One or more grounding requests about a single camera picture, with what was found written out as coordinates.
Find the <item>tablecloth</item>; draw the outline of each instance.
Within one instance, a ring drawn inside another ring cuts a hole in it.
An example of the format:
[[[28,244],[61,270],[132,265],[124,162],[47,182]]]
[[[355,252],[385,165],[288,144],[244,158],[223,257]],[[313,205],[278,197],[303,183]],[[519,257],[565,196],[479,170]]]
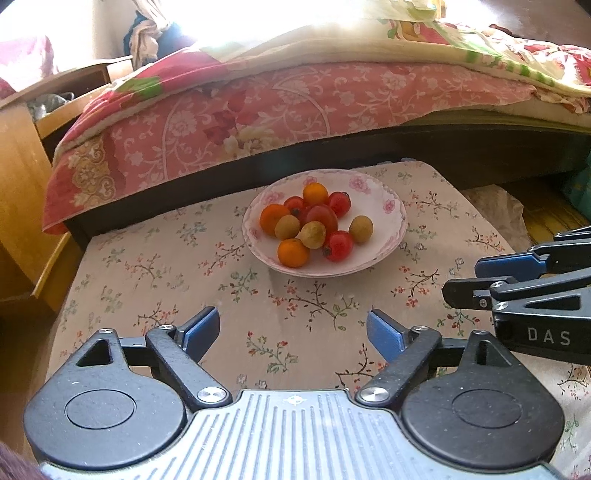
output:
[[[219,309],[222,325],[202,366],[234,394],[243,388],[356,391],[386,366],[366,335],[373,307],[448,337],[492,330],[488,312],[451,308],[440,290],[449,278],[473,277],[480,257],[510,253],[503,237],[427,164],[362,170],[398,193],[408,229],[393,254],[345,277],[290,277],[248,251],[242,216],[260,189],[93,238],[60,315],[49,373],[98,328],[139,336],[160,324],[180,325],[207,305]],[[588,369],[520,359],[565,410],[553,463],[573,478],[591,472]]]

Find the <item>wooden cabinet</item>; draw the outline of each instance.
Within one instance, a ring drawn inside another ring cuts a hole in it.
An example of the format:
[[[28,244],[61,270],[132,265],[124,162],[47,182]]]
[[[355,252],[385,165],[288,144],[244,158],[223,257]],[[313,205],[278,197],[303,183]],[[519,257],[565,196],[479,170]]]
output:
[[[0,319],[47,316],[61,308],[82,252],[69,233],[41,231],[53,152],[82,109],[131,71],[129,58],[99,61],[0,101]],[[61,92],[76,97],[33,122],[26,101]]]

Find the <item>white plate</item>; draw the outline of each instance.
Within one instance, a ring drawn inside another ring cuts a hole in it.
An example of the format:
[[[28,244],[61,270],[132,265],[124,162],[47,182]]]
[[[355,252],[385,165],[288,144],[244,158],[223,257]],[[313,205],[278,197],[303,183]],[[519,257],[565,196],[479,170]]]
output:
[[[289,197],[302,195],[304,186],[317,181],[332,192],[346,192],[351,210],[339,219],[339,230],[348,230],[358,215],[374,223],[374,234],[364,245],[355,245],[342,262],[334,263],[322,256],[322,249],[310,252],[310,261],[301,268],[288,268],[277,260],[279,240],[265,234],[259,217],[264,207],[283,203]],[[386,258],[402,241],[407,229],[404,204],[390,188],[378,179],[353,170],[312,170],[291,175],[263,190],[250,204],[242,221],[242,235],[251,252],[267,266],[296,277],[339,277],[364,270]]]

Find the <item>gray ridged plate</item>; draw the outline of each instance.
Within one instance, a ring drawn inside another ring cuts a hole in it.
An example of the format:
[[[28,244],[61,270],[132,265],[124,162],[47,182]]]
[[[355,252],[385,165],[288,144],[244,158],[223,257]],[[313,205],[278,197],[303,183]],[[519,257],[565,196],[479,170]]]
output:
[[[135,466],[42,470],[53,480],[558,478],[542,465],[502,475],[455,470],[408,442],[390,412],[354,404],[342,390],[245,390],[232,405],[198,412],[175,444]]]

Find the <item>curtain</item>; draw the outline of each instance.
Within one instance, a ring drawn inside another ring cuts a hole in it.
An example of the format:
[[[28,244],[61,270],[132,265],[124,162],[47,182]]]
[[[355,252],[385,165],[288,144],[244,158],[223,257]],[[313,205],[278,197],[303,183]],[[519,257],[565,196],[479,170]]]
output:
[[[165,14],[161,0],[132,0],[137,11],[146,19],[136,25],[129,40],[132,63],[138,69],[157,59],[158,39],[170,27],[172,20]]]

